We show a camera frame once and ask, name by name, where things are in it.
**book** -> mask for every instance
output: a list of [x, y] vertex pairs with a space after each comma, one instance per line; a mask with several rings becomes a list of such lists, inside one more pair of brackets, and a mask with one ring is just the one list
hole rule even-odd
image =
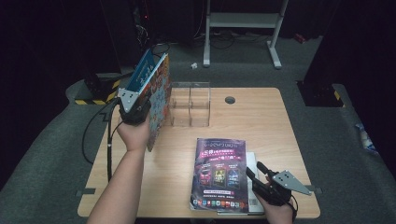
[[191, 187], [191, 210], [248, 214], [246, 141], [198, 138]]
[[151, 91], [149, 100], [151, 109], [149, 111], [150, 138], [148, 140], [148, 151], [154, 148], [160, 129], [165, 121], [167, 107], [171, 95], [171, 81], [169, 78], [169, 57], [164, 54], [155, 63], [151, 50], [148, 49], [137, 65], [125, 90], [136, 93], [136, 101], [142, 102], [148, 91]]

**hand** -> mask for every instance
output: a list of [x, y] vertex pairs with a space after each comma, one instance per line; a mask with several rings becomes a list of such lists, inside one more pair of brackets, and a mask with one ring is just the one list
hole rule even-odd
[[122, 123], [117, 129], [117, 132], [128, 151], [146, 150], [149, 140], [149, 115], [147, 115], [145, 122], [138, 126]]
[[267, 201], [265, 201], [260, 195], [254, 192], [257, 199], [259, 199], [260, 203], [264, 207], [264, 212], [267, 217], [267, 220], [271, 224], [290, 224], [292, 223], [293, 211], [287, 204], [283, 204], [282, 206], [271, 205]]

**gray carpet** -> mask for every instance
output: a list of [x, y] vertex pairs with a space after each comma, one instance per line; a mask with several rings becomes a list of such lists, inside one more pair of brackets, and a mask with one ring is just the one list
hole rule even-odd
[[[299, 44], [278, 39], [282, 69], [275, 70], [264, 38], [212, 48], [211, 65], [202, 67], [203, 47], [176, 44], [167, 51], [173, 81], [210, 81], [212, 87], [279, 88], [312, 184], [318, 189], [319, 218], [295, 223], [396, 223], [396, 183], [379, 156], [362, 148], [359, 122], [347, 92], [334, 84], [345, 107], [307, 107], [296, 80], [304, 79], [320, 39]], [[213, 41], [214, 47], [229, 43]], [[192, 63], [198, 68], [191, 69]], [[81, 139], [99, 105], [75, 105], [82, 81], [65, 95], [70, 105], [37, 137], [0, 192], [0, 223], [85, 223], [77, 210], [91, 165], [81, 153]], [[87, 131], [85, 150], [93, 160], [104, 133], [103, 115]], [[190, 223], [184, 219], [138, 219], [136, 223]], [[264, 223], [217, 220], [217, 223]]]

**cord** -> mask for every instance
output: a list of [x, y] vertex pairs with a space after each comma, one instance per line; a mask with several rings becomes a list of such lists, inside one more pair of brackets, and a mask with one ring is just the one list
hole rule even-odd
[[140, 48], [142, 49], [143, 47], [146, 46], [148, 42], [149, 33], [146, 30], [146, 28], [141, 25], [136, 25], [136, 30], [137, 30], [137, 41], [139, 41]]
[[107, 180], [110, 181], [112, 176], [111, 166], [112, 166], [112, 157], [111, 157], [111, 149], [112, 149], [112, 142], [113, 142], [113, 133], [111, 133], [111, 120], [113, 118], [113, 112], [116, 105], [120, 102], [117, 98], [116, 103], [111, 106], [109, 115], [108, 115], [108, 123], [107, 123]]
[[[246, 40], [240, 37], [254, 37], [252, 39]], [[270, 35], [239, 35], [235, 38], [235, 42], [237, 43], [255, 43], [255, 42], [262, 42], [267, 41], [271, 36]]]
[[[171, 48], [171, 45], [172, 45], [172, 44], [176, 44], [176, 43], [161, 43], [161, 44], [156, 44], [156, 45], [154, 45], [154, 46], [152, 46], [152, 47], [150, 48], [150, 49], [151, 49], [151, 53], [152, 53], [152, 55], [155, 55], [155, 56], [161, 58], [161, 55], [164, 54], [165, 52], [167, 52], [167, 51]], [[154, 51], [155, 51], [155, 48], [157, 48], [158, 46], [166, 46], [167, 48], [166, 48], [165, 50], [163, 50], [163, 51], [160, 51], [160, 52], [155, 53], [155, 52], [154, 52]]]
[[132, 73], [133, 72], [129, 72], [129, 73], [117, 76], [117, 77], [100, 77], [100, 79], [103, 81], [117, 81], [117, 80], [121, 80], [125, 77], [129, 77]]
[[297, 217], [297, 212], [298, 212], [298, 203], [297, 203], [297, 200], [296, 200], [296, 198], [294, 198], [294, 196], [293, 195], [291, 195], [291, 197], [293, 198], [293, 200], [296, 202], [296, 208], [294, 208], [293, 207], [293, 205], [291, 205], [290, 203], [289, 203], [289, 206], [291, 206], [291, 209], [293, 210], [293, 221], [296, 219], [296, 217]]
[[216, 45], [214, 45], [213, 43], [215, 43], [216, 41], [210, 41], [210, 46], [214, 49], [227, 49], [230, 46], [233, 45], [233, 43], [235, 42], [235, 38], [232, 35], [220, 35], [219, 37], [217, 37], [218, 42], [222, 42], [222, 41], [231, 41], [231, 43], [225, 47], [218, 47]]
[[93, 120], [96, 118], [96, 116], [98, 116], [106, 107], [108, 107], [109, 105], [111, 105], [111, 103], [112, 103], [113, 101], [114, 101], [114, 99], [111, 100], [107, 105], [103, 106], [98, 112], [96, 112], [95, 115], [93, 115], [93, 117], [90, 119], [90, 121], [88, 122], [87, 126], [85, 127], [84, 134], [82, 135], [82, 140], [81, 140], [81, 152], [82, 152], [82, 155], [83, 155], [85, 161], [87, 161], [87, 162], [90, 163], [90, 164], [93, 164], [93, 161], [89, 160], [88, 157], [87, 157], [87, 155], [86, 155], [86, 153], [85, 153], [85, 147], [84, 147], [85, 136], [87, 135], [88, 128], [90, 127], [92, 121], [93, 121]]
[[204, 20], [204, 14], [205, 14], [205, 0], [202, 0], [202, 14], [201, 14], [201, 20], [199, 22], [199, 26], [197, 29], [197, 32], [195, 33], [195, 35], [193, 36], [194, 38], [199, 34], [200, 30], [201, 30], [201, 26], [202, 26], [202, 21]]

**black cable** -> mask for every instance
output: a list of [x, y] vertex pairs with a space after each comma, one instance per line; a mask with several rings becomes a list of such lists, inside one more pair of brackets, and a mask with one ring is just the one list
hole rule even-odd
[[[231, 47], [233, 45], [233, 43], [235, 42], [235, 38], [232, 35], [221, 35], [220, 37], [217, 37], [218, 41], [210, 41], [210, 46], [214, 49], [227, 49], [229, 47]], [[214, 43], [216, 42], [223, 42], [223, 41], [231, 41], [231, 43], [228, 46], [225, 47], [217, 47], [216, 45], [214, 45]]]
[[[243, 37], [254, 37], [253, 39], [240, 39], [238, 37], [243, 36]], [[270, 35], [257, 35], [257, 36], [249, 36], [249, 35], [239, 35], [235, 38], [236, 43], [256, 43], [256, 42], [262, 42], [262, 41], [267, 41], [271, 36]]]
[[130, 77], [132, 75], [132, 73], [133, 72], [129, 72], [129, 73], [117, 76], [117, 77], [101, 77], [100, 79], [102, 81], [118, 81], [118, 80], [121, 80], [121, 79], [123, 79], [125, 77]]
[[205, 0], [202, 0], [202, 14], [201, 14], [201, 20], [200, 20], [200, 22], [199, 22], [199, 26], [198, 26], [197, 32], [195, 33], [195, 35], [193, 36], [193, 38], [195, 38], [195, 37], [198, 35], [198, 33], [201, 31], [201, 26], [202, 26], [202, 23], [203, 23], [203, 21], [204, 21], [204, 15], [205, 15]]
[[[157, 48], [158, 46], [163, 46], [163, 45], [165, 45], [167, 47], [167, 49], [165, 49], [163, 51], [160, 51], [160, 52], [154, 52], [155, 48]], [[170, 48], [171, 48], [170, 44], [165, 42], [165, 43], [162, 43], [162, 44], [156, 44], [156, 45], [152, 46], [150, 48], [150, 50], [151, 50], [152, 55], [155, 55], [155, 56], [161, 58], [161, 55], [164, 54], [165, 52], [167, 52]]]
[[96, 112], [95, 115], [93, 115], [93, 117], [90, 119], [90, 121], [88, 122], [87, 126], [85, 127], [84, 130], [84, 134], [82, 135], [82, 140], [81, 140], [81, 152], [82, 155], [84, 156], [85, 161], [87, 161], [90, 164], [93, 164], [93, 161], [90, 161], [87, 157], [87, 155], [85, 154], [85, 147], [84, 147], [84, 143], [85, 143], [85, 136], [87, 134], [88, 128], [90, 127], [92, 121], [96, 118], [96, 116], [98, 116], [106, 107], [108, 107], [109, 105], [111, 105], [111, 103], [114, 101], [111, 100], [107, 105], [103, 106], [98, 112]]
[[111, 177], [113, 176], [113, 172], [112, 172], [112, 148], [113, 148], [113, 135], [116, 132], [116, 130], [120, 127], [120, 125], [123, 123], [124, 121], [121, 121], [116, 128], [113, 130], [113, 133], [107, 137], [107, 180], [108, 182], [110, 182]]
[[112, 158], [111, 158], [111, 148], [112, 148], [112, 141], [113, 135], [111, 134], [111, 120], [113, 118], [113, 112], [116, 105], [119, 103], [119, 99], [117, 98], [116, 103], [111, 106], [109, 115], [108, 115], [108, 123], [107, 123], [107, 180], [110, 181], [112, 176], [111, 165], [112, 165]]
[[296, 219], [296, 217], [297, 217], [297, 212], [298, 212], [298, 203], [297, 203], [297, 200], [296, 200], [296, 198], [294, 198], [294, 196], [293, 195], [291, 195], [291, 197], [294, 199], [294, 201], [296, 202], [296, 208], [294, 208], [293, 207], [293, 205], [291, 205], [290, 203], [288, 203], [289, 204], [289, 206], [291, 207], [291, 209], [293, 210], [293, 222], [294, 222], [294, 220]]

